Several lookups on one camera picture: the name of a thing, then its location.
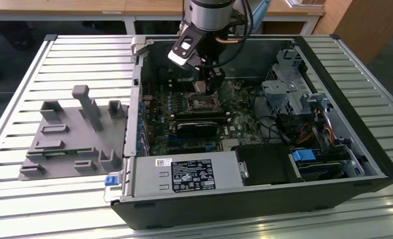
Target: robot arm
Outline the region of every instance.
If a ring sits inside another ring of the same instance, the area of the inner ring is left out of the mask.
[[[258,29],[270,0],[184,0],[180,37],[168,53],[169,60],[197,70],[196,81],[204,81],[204,92],[212,94],[221,85],[220,67],[239,54],[244,40]],[[227,39],[230,33],[243,35]],[[231,58],[219,62],[228,44],[240,44]]]

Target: white sticker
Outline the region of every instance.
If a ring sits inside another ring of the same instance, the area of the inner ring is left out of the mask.
[[[103,14],[123,14],[120,11],[103,11]]]
[[[159,166],[171,166],[171,161],[172,161],[171,158],[157,158],[155,160],[155,166],[156,167],[159,167]]]

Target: barcode sticker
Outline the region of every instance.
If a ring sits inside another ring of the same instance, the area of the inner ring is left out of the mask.
[[[157,158],[155,160],[155,166],[160,167],[160,166],[171,166],[171,158]]]

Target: warning label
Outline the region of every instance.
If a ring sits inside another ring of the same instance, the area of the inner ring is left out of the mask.
[[[215,189],[209,159],[171,162],[171,172],[175,193]]]

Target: table leg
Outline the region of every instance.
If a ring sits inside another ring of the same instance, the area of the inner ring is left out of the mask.
[[[311,35],[319,16],[308,17],[300,29],[300,35]]]
[[[127,35],[135,35],[135,16],[124,16],[123,21],[125,24]]]

